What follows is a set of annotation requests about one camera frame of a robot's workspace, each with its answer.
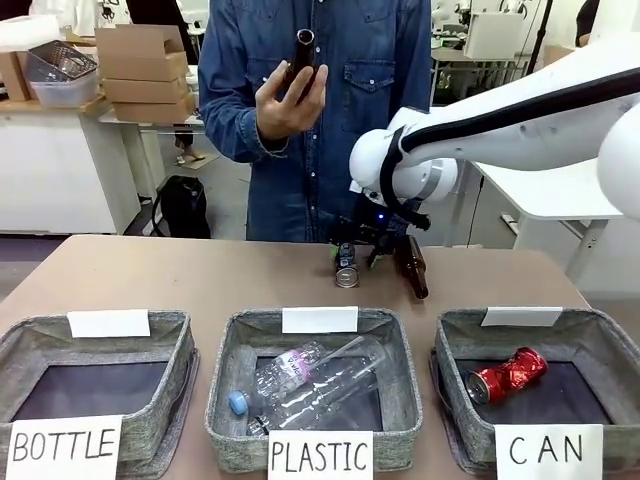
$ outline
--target paper sign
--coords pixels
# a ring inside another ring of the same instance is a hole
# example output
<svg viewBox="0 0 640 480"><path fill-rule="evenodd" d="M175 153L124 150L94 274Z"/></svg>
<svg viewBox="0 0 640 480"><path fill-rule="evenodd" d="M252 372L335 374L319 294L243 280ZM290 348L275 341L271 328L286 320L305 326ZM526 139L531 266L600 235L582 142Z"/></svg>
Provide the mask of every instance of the paper sign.
<svg viewBox="0 0 640 480"><path fill-rule="evenodd" d="M67 313L74 338L148 337L149 310L98 310Z"/></svg>
<svg viewBox="0 0 640 480"><path fill-rule="evenodd" d="M602 480L602 425L496 425L498 480Z"/></svg>
<svg viewBox="0 0 640 480"><path fill-rule="evenodd" d="M269 432L269 480L373 479L373 432Z"/></svg>
<svg viewBox="0 0 640 480"><path fill-rule="evenodd" d="M282 333L358 331L358 307L283 308Z"/></svg>
<svg viewBox="0 0 640 480"><path fill-rule="evenodd" d="M562 307L489 307L483 327L553 327Z"/></svg>
<svg viewBox="0 0 640 480"><path fill-rule="evenodd" d="M7 480L113 480L122 416L13 422Z"/></svg>

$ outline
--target blue denim shirt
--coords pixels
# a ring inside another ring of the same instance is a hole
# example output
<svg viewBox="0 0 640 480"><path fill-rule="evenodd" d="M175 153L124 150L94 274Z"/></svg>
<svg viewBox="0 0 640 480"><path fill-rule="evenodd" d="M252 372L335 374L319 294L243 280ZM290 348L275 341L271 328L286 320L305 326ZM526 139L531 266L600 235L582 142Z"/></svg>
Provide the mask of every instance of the blue denim shirt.
<svg viewBox="0 0 640 480"><path fill-rule="evenodd" d="M329 67L315 126L270 152L256 130L255 92L295 33L315 32ZM211 0L199 66L206 134L225 156L251 163L247 239L325 242L335 215L350 216L349 154L360 135L386 128L401 106L428 110L429 0Z"/></svg>

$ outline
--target red crushed can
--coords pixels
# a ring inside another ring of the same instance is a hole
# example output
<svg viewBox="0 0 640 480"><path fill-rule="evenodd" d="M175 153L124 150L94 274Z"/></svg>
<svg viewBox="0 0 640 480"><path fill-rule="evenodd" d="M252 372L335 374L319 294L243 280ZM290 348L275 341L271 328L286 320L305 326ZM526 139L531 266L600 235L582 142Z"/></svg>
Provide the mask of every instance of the red crushed can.
<svg viewBox="0 0 640 480"><path fill-rule="evenodd" d="M478 405L498 402L542 377L547 369L546 360L538 352L521 347L502 365L470 373L467 393Z"/></svg>

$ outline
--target wooden table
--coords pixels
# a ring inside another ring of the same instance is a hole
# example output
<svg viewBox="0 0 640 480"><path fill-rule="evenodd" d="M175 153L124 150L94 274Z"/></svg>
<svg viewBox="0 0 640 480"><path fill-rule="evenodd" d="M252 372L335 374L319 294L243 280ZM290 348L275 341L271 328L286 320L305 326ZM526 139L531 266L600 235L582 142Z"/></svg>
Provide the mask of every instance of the wooden table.
<svg viewBox="0 0 640 480"><path fill-rule="evenodd" d="M453 462L435 404L427 360L436 318L454 307L562 305L585 301L541 254L426 248L431 296L415 300L389 259L362 275L359 288L333 283L329 247L137 237L67 240L2 304L0 331L27 315L83 309L184 309L202 354L180 445L167 480L266 478L220 472L204 429L204 410L222 327L246 308L358 305L395 310L405 323L425 413L413 468L376 478L471 478ZM632 334L640 333L635 325Z"/></svg>

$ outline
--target hand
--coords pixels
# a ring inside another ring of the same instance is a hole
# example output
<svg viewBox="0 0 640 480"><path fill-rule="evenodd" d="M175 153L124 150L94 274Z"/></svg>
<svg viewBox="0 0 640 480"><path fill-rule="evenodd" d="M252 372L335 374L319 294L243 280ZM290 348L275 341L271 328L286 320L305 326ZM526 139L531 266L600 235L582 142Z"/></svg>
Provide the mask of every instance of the hand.
<svg viewBox="0 0 640 480"><path fill-rule="evenodd" d="M320 66L309 94L300 100L307 83L313 76L313 68L303 68L291 82L282 102L276 95L287 73L287 62L282 61L269 79L256 92L256 122L264 140L282 140L289 135L309 130L316 123L325 103L327 75L326 65Z"/></svg>

